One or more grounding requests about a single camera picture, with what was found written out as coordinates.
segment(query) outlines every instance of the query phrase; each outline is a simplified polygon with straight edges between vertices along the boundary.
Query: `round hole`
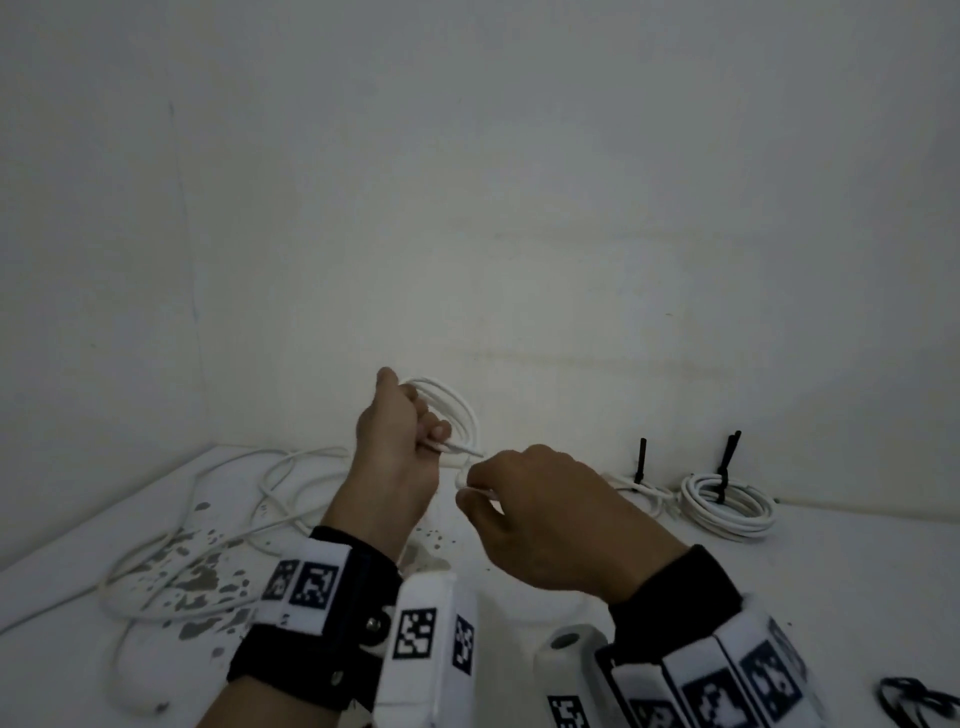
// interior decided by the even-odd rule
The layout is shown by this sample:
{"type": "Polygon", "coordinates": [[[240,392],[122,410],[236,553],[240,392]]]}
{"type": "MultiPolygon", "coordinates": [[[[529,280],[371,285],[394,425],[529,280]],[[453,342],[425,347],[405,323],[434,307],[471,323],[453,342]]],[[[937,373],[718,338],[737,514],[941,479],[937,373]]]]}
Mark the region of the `round hole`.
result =
{"type": "Polygon", "coordinates": [[[578,635],[576,632],[567,632],[565,635],[561,635],[552,643],[550,643],[550,648],[564,649],[564,647],[570,647],[572,644],[575,644],[579,639],[580,635],[578,635]]]}

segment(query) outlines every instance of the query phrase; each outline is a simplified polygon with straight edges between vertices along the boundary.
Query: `white table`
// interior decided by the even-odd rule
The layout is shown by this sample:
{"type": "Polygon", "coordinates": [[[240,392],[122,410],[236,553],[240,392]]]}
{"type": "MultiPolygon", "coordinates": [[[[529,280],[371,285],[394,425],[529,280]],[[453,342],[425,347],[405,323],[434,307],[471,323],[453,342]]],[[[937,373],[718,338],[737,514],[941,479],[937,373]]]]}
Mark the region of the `white table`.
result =
{"type": "MultiPolygon", "coordinates": [[[[0,625],[95,582],[120,552],[175,522],[194,473],[241,451],[212,449],[0,573],[0,625]]],[[[197,535],[177,546],[196,552],[241,527],[256,501],[255,480],[275,460],[253,455],[206,479],[195,502],[209,505],[191,515],[197,535]]],[[[301,461],[282,488],[341,467],[333,459],[301,461]]],[[[589,621],[612,635],[598,601],[529,588],[489,563],[453,502],[454,474],[444,470],[415,533],[418,563],[446,561],[495,599],[516,620],[527,654],[562,624],[589,621]]],[[[324,487],[331,493],[336,483],[324,487]]],[[[881,676],[913,675],[960,692],[960,526],[782,507],[774,535],[743,545],[669,517],[662,522],[688,543],[706,545],[742,590],[762,596],[817,674],[836,726],[887,724],[872,696],[881,676]]],[[[290,536],[276,538],[280,544],[290,536]]],[[[171,558],[189,560],[175,550],[171,558]]],[[[271,568],[271,559],[248,546],[230,548],[210,571],[188,574],[190,591],[158,603],[172,600],[188,613],[201,596],[209,602],[256,589],[271,568]]],[[[136,589],[149,583],[136,582],[142,576],[132,578],[136,589]]],[[[123,672],[172,698],[169,710],[152,718],[120,713],[105,698],[103,665],[122,625],[101,613],[94,595],[35,619],[0,638],[0,725],[192,725],[223,685],[241,637],[232,624],[240,612],[134,628],[123,672]]]]}

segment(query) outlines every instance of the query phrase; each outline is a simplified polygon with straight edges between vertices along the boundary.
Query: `hand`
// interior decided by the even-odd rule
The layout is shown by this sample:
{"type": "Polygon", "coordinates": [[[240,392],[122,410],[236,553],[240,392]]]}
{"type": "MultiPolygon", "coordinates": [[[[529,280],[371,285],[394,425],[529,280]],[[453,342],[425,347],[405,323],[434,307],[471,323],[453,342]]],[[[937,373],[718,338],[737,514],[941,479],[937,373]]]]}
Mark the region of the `hand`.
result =
{"type": "Polygon", "coordinates": [[[398,560],[440,484],[440,455],[420,443],[441,443],[450,432],[412,384],[381,369],[373,402],[357,420],[349,475],[321,522],[398,560]]]}
{"type": "Polygon", "coordinates": [[[665,528],[620,496],[600,475],[545,445],[500,452],[470,468],[457,505],[490,560],[541,589],[569,589],[608,604],[686,551],[665,528]]]}

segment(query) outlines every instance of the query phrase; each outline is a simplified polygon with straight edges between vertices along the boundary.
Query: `white wall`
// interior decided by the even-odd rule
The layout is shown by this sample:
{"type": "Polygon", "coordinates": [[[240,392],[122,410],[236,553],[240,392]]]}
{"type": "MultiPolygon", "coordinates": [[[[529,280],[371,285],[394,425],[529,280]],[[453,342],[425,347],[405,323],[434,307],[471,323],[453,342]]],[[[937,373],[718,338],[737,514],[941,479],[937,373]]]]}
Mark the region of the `white wall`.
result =
{"type": "Polygon", "coordinates": [[[960,6],[172,3],[217,439],[390,363],[491,449],[960,514],[960,6]]]}
{"type": "Polygon", "coordinates": [[[0,565],[210,440],[163,20],[0,11],[0,565]]]}

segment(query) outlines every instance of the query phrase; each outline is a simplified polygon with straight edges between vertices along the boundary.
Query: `left hand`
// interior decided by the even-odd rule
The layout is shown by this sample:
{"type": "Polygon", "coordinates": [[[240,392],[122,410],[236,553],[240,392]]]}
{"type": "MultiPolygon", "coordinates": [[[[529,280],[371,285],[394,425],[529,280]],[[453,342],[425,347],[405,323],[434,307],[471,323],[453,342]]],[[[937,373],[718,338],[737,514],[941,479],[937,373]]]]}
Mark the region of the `left hand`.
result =
{"type": "Polygon", "coordinates": [[[450,432],[412,384],[381,369],[373,402],[357,420],[349,475],[321,522],[397,561],[440,484],[440,455],[422,442],[444,442],[450,432]]]}

